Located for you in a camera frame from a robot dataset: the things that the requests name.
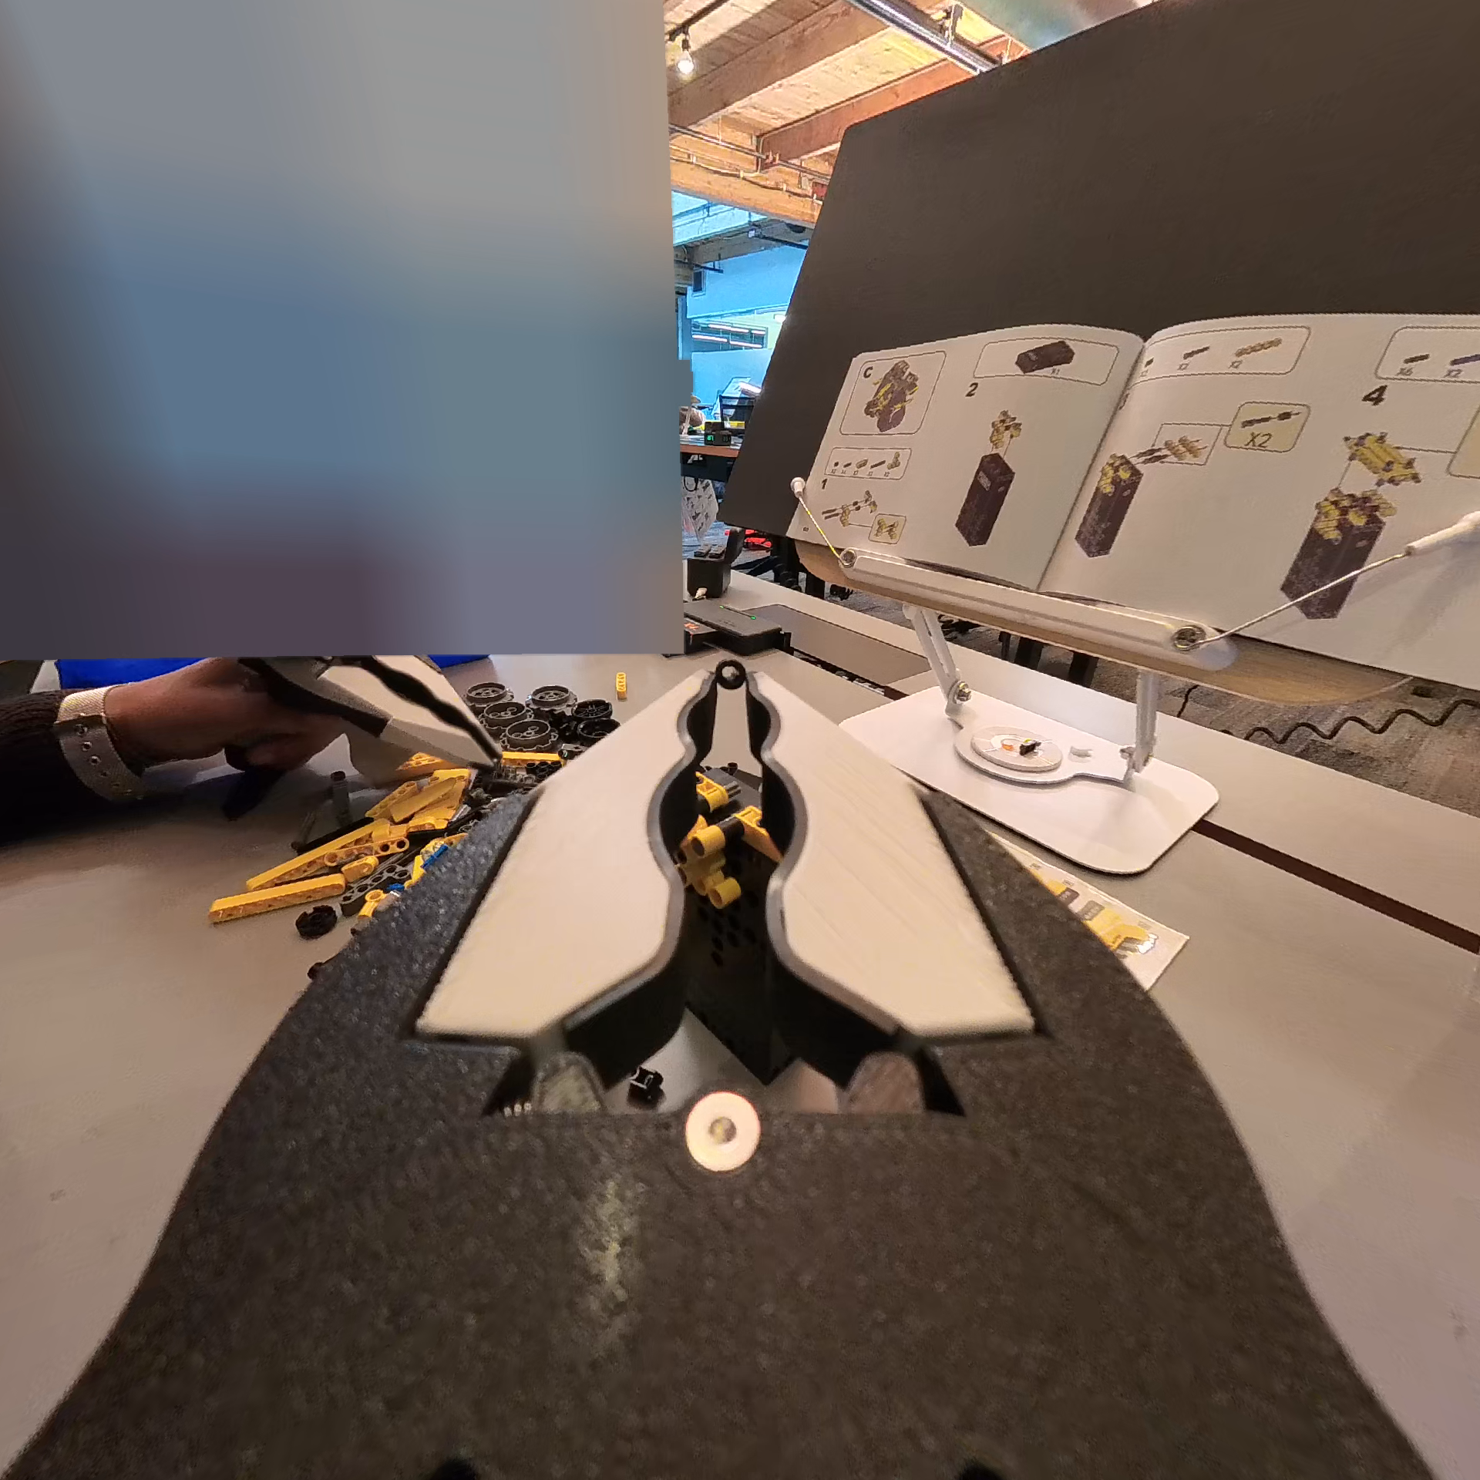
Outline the person's left forearm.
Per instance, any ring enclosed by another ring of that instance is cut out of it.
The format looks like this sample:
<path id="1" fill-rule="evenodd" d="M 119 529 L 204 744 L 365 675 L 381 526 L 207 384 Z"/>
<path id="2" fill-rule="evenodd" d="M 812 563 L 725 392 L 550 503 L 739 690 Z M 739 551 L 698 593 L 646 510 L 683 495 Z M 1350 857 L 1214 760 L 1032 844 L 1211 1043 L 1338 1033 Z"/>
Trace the person's left forearm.
<path id="1" fill-rule="evenodd" d="M 45 690 L 2 701 L 2 842 L 68 824 L 97 800 L 54 732 L 63 697 L 63 690 Z"/>

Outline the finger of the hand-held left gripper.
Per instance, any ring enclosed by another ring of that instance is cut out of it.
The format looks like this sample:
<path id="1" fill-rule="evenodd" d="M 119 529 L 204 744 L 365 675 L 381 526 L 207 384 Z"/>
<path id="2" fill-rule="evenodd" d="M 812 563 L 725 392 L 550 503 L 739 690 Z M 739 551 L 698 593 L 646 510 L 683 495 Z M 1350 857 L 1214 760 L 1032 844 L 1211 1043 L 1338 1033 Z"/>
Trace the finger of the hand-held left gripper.
<path id="1" fill-rule="evenodd" d="M 269 693 L 335 717 L 360 772 L 393 772 L 416 751 L 496 766 L 494 736 L 435 663 L 269 663 Z"/>
<path id="2" fill-rule="evenodd" d="M 441 669 L 422 655 L 314 658 L 314 696 L 389 748 L 452 763 L 499 763 L 501 747 Z"/>

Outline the sticker sheet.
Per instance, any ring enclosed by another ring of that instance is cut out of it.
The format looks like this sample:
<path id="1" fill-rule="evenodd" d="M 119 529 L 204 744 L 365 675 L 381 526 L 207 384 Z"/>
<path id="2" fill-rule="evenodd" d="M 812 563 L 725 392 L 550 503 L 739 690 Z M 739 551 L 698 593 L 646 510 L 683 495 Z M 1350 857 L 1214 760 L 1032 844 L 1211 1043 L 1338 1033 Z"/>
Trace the sticker sheet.
<path id="1" fill-rule="evenodd" d="M 1060 862 L 1046 861 L 1019 842 L 990 832 L 1033 878 L 1054 894 L 1064 908 L 1101 939 L 1131 970 L 1137 983 L 1152 990 L 1177 956 L 1187 947 L 1189 935 L 1142 914 L 1133 905 L 1109 896 L 1103 888 L 1067 870 Z"/>

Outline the pile of mixed building pieces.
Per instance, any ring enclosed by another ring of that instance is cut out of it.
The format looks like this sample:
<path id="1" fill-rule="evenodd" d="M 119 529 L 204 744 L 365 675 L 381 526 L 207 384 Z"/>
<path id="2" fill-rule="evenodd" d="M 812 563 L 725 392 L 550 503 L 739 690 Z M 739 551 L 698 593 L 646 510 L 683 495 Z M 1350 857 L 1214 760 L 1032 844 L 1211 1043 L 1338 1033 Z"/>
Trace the pile of mixed building pieces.
<path id="1" fill-rule="evenodd" d="M 560 774 L 579 751 L 507 751 L 494 769 L 446 768 L 414 755 L 398 769 L 400 783 L 360 815 L 253 875 L 244 892 L 214 900 L 210 923 L 295 913 L 299 934 L 318 937 L 339 918 L 369 918 L 446 861 L 475 824 Z"/>

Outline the instruction booklet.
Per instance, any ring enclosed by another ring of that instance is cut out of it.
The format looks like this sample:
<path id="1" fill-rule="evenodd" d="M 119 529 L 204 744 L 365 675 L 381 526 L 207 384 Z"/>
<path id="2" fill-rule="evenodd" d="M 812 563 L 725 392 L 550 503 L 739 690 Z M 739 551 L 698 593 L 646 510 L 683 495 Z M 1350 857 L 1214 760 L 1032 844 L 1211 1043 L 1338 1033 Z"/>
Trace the instruction booklet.
<path id="1" fill-rule="evenodd" d="M 1479 316 L 991 328 L 858 355 L 792 533 L 922 598 L 1479 685 Z"/>

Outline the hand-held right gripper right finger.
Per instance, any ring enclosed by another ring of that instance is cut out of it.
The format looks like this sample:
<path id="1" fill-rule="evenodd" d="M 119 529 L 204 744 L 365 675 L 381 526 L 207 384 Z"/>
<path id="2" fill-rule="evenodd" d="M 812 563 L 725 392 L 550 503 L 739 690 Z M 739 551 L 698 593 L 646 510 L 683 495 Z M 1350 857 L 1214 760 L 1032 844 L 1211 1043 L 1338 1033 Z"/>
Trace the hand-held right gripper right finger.
<path id="1" fill-rule="evenodd" d="M 775 676 L 746 681 L 783 1041 L 845 1086 L 877 1051 L 1022 1036 L 1033 1013 L 924 794 Z"/>

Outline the black partition board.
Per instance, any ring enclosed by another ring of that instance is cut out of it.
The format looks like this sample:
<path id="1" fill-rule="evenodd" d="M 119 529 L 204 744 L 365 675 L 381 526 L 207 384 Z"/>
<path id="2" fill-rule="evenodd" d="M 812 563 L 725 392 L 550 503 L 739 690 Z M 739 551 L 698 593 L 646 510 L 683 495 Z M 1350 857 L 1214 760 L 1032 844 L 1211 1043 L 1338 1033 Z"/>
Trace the black partition board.
<path id="1" fill-rule="evenodd" d="M 852 126 L 722 512 L 866 349 L 1275 311 L 1479 311 L 1477 2 L 1156 2 Z"/>

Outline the black flat hub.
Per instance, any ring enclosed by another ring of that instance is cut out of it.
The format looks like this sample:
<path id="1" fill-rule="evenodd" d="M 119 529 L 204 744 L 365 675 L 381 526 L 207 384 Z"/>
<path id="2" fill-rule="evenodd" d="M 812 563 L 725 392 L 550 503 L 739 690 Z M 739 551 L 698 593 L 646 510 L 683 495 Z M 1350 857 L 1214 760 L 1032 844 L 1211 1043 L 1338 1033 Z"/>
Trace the black flat hub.
<path id="1" fill-rule="evenodd" d="M 775 619 L 752 611 L 738 611 L 725 601 L 685 601 L 683 605 L 683 652 L 699 649 L 728 652 L 734 655 L 756 655 L 763 652 L 792 652 L 792 633 Z"/>

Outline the group of dark toy wheels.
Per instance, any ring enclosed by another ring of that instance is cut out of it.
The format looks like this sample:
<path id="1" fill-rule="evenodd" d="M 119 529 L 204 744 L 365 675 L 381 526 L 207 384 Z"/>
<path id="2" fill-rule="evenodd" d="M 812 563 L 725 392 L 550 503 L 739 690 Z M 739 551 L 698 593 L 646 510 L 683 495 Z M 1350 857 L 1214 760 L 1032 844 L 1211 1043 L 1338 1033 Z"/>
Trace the group of dark toy wheels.
<path id="1" fill-rule="evenodd" d="M 609 700 L 579 697 L 557 682 L 534 687 L 529 696 L 503 682 L 476 682 L 464 700 L 506 758 L 516 751 L 550 753 L 569 761 L 620 729 Z"/>

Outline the white book stand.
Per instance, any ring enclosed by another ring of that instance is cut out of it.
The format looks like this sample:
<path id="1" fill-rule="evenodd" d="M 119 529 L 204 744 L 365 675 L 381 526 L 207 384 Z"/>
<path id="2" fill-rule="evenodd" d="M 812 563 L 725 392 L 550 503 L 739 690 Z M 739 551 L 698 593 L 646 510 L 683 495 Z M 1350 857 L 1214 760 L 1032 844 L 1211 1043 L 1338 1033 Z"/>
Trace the white book stand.
<path id="1" fill-rule="evenodd" d="M 858 734 L 913 779 L 974 810 L 1111 875 L 1149 869 L 1218 800 L 1211 782 L 1156 758 L 1166 678 L 1277 703 L 1367 697 L 1398 675 L 1299 646 L 1256 639 L 1277 619 L 1359 582 L 1338 574 L 1285 598 L 1229 631 L 1195 616 L 1068 593 L 1052 572 L 1063 543 L 1100 481 L 1060 454 L 1030 461 L 988 452 L 964 499 L 969 529 L 952 523 L 956 484 L 931 452 L 900 440 L 866 448 L 860 438 L 824 445 L 797 475 L 796 539 L 810 565 L 869 593 L 903 601 L 935 676 L 922 693 L 866 720 Z M 1011 634 L 1121 661 L 1137 673 L 1137 720 L 1129 739 L 1107 739 L 1060 717 L 991 697 L 960 675 L 943 619 L 984 621 Z"/>

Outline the person's left hand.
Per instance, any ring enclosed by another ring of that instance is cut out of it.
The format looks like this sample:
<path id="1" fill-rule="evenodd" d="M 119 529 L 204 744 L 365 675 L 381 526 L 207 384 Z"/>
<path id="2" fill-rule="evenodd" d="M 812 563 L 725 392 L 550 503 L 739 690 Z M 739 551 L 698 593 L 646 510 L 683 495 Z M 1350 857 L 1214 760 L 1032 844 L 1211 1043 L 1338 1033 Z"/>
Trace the person's left hand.
<path id="1" fill-rule="evenodd" d="M 230 753 L 238 768 L 293 769 L 342 734 L 339 717 L 279 703 L 232 658 L 113 687 L 105 723 L 137 769 Z"/>

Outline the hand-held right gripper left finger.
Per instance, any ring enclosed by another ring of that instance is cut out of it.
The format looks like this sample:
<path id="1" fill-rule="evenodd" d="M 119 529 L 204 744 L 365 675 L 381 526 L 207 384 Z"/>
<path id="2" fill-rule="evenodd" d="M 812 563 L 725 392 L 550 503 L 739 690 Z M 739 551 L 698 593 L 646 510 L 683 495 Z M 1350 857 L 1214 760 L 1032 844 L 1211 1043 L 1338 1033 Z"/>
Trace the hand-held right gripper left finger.
<path id="1" fill-rule="evenodd" d="M 683 882 L 715 675 L 695 671 L 544 782 L 416 1022 L 533 1063 L 584 1055 L 628 1077 L 678 1030 Z"/>

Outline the silver wristband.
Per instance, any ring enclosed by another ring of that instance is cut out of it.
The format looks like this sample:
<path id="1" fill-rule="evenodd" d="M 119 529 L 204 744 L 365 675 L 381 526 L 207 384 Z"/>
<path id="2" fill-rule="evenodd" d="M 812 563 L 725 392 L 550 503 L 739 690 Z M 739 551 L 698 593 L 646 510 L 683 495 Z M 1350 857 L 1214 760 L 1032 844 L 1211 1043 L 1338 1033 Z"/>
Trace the silver wristband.
<path id="1" fill-rule="evenodd" d="M 80 782 L 107 803 L 145 799 L 141 772 L 131 768 L 107 723 L 105 700 L 113 685 L 65 690 L 53 721 L 67 766 Z"/>

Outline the black block with yellow connectors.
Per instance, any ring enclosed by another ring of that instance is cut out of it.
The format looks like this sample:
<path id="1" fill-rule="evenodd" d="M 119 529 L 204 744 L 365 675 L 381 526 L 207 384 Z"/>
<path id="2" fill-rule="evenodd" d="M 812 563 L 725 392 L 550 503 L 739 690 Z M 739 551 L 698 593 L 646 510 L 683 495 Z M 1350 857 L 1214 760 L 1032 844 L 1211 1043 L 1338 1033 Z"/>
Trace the black block with yellow connectors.
<path id="1" fill-rule="evenodd" d="M 674 857 L 685 898 L 678 963 L 688 1005 L 769 1084 L 796 1059 L 776 1026 L 767 917 L 783 851 L 769 832 L 758 776 L 735 763 L 699 768 L 695 794 L 695 821 Z"/>

